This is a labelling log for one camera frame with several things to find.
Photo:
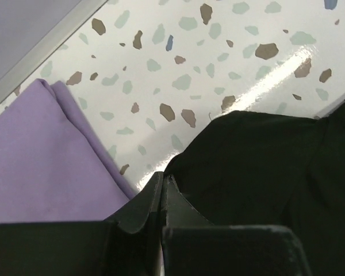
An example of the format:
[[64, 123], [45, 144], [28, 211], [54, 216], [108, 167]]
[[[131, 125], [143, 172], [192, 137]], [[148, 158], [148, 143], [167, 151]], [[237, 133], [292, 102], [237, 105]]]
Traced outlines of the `black t shirt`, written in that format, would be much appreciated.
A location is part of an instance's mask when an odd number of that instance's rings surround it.
[[164, 173], [214, 224], [287, 226], [314, 275], [345, 275], [345, 102], [320, 119], [228, 113]]

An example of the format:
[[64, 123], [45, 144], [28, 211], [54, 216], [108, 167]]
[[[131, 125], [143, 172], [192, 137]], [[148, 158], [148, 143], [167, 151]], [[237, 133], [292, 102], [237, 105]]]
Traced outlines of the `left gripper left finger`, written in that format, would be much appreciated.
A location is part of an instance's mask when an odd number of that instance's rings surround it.
[[0, 275], [158, 275], [162, 187], [102, 221], [0, 224]]

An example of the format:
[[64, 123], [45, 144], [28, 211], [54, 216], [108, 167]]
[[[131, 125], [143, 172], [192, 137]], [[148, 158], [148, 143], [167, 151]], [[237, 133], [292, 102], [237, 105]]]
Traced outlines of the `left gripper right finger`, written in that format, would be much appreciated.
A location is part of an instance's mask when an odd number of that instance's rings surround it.
[[307, 275], [300, 241], [279, 225], [215, 226], [163, 181], [165, 275]]

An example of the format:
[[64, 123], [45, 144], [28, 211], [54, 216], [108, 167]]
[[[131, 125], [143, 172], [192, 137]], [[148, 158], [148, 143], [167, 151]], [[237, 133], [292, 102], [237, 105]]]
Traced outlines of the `aluminium frame rail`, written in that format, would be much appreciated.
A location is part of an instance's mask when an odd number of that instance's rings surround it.
[[104, 1], [0, 1], [0, 102]]

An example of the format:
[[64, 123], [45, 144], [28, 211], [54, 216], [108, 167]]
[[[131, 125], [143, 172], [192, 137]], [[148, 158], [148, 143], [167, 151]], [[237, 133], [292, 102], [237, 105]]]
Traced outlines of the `folded purple t shirt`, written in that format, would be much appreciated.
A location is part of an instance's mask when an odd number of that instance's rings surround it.
[[134, 195], [62, 82], [0, 115], [0, 223], [103, 220]]

